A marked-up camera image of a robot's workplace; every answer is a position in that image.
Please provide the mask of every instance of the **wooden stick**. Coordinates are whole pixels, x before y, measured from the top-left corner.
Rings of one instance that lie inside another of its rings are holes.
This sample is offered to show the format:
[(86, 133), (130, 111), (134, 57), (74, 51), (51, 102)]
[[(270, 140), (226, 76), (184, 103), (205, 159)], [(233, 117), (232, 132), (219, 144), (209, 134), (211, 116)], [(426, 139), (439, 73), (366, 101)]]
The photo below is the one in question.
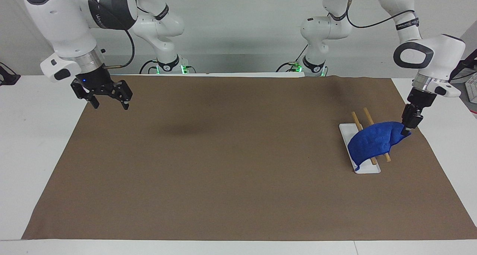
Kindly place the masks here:
[[(353, 116), (354, 123), (358, 127), (358, 131), (362, 131), (363, 126), (359, 123), (358, 116), (356, 116), (356, 112), (351, 112), (351, 115)], [(378, 161), (376, 160), (375, 157), (371, 158), (371, 163), (375, 166), (378, 164)]]
[[(369, 114), (368, 108), (364, 108), (364, 114), (366, 114), (369, 124), (374, 125), (375, 122), (373, 121), (373, 118), (371, 118), (371, 114)], [(391, 157), (389, 156), (389, 153), (386, 153), (385, 156), (386, 156), (386, 161), (389, 163), (391, 161)]]

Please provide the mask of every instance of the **brown surface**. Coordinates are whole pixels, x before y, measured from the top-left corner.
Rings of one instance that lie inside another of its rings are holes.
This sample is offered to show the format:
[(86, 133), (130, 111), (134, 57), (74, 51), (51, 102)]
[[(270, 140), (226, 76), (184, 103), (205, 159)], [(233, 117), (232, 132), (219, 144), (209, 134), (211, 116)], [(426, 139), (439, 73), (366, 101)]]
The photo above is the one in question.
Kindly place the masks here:
[(122, 78), (129, 111), (86, 107), (24, 239), (477, 239), (419, 131), (353, 173), (338, 125), (399, 120), (391, 80)]

